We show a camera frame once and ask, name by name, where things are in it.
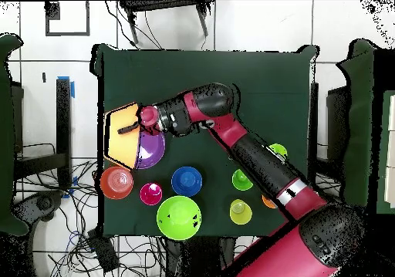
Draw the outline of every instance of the magenta cup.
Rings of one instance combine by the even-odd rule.
[[[162,199],[162,189],[156,183],[147,183],[140,190],[140,199],[144,204],[156,205]]]

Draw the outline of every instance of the floor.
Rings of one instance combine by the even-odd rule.
[[[94,44],[106,43],[120,49],[133,49],[130,27],[124,10],[116,9],[117,3],[89,2],[89,36],[46,36],[44,2],[0,2],[0,32],[19,35],[24,44],[9,57],[8,69],[15,81],[25,89],[23,100],[24,145],[51,143],[56,145],[56,78],[69,76],[75,83],[75,97],[72,98],[72,156],[76,166],[74,176],[79,176],[86,162],[96,160],[96,109],[97,81],[89,72],[89,60]],[[86,3],[60,2],[59,20],[49,22],[50,32],[85,32]],[[151,32],[165,49],[182,50],[247,50],[247,51],[296,51],[303,45],[319,46],[316,60],[316,82],[319,83],[319,135],[318,155],[326,157],[326,94],[327,91],[346,85],[346,80],[335,63],[347,56],[351,41],[369,39],[382,48],[395,46],[395,9],[391,2],[370,1],[217,1],[206,18],[208,37],[205,38],[194,6],[169,8],[137,13],[137,31],[142,49],[156,49],[144,34],[152,38]],[[26,147],[24,157],[50,154],[50,146]],[[89,172],[79,179],[80,184],[93,185]],[[16,200],[29,196],[40,187],[37,178],[29,177],[18,183]],[[44,182],[53,181],[48,177]],[[74,195],[82,199],[83,193]],[[83,216],[86,229],[97,222],[97,199],[85,196],[90,207],[85,207]],[[68,226],[77,227],[76,209],[70,198],[62,199],[62,210],[48,223],[40,222],[34,241],[34,259],[38,277],[50,277],[55,261],[60,260],[70,244]],[[237,253],[249,245],[253,237],[238,239]],[[148,238],[119,237],[114,239],[114,248],[122,257],[125,266],[155,263],[155,257],[146,250],[151,248]],[[86,260],[91,268],[97,266],[95,259]],[[67,277],[88,277],[87,273],[67,272]],[[148,277],[159,277],[156,264],[147,270]],[[137,277],[132,270],[122,269],[103,274],[91,272],[91,277]]]

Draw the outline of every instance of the orange cup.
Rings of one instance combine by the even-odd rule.
[[[266,199],[263,195],[262,195],[262,200],[263,200],[263,203],[265,204],[266,207],[269,207],[272,209],[277,208],[277,206],[273,203],[272,200]]]
[[[132,174],[123,167],[107,168],[100,178],[100,188],[104,195],[110,199],[123,199],[132,191]]]

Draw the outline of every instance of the lime green bowl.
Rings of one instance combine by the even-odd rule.
[[[281,154],[284,158],[288,156],[288,152],[281,144],[271,144],[269,147],[277,154]]]
[[[176,195],[168,198],[158,208],[157,226],[171,240],[187,240],[201,226],[201,210],[192,199]]]

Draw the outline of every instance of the small green bowl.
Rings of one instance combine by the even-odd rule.
[[[231,220],[237,225],[245,225],[252,218],[250,206],[240,199],[236,199],[231,203],[229,214]]]
[[[284,158],[287,158],[288,152],[281,144],[271,144],[269,147],[277,154],[281,154]]]

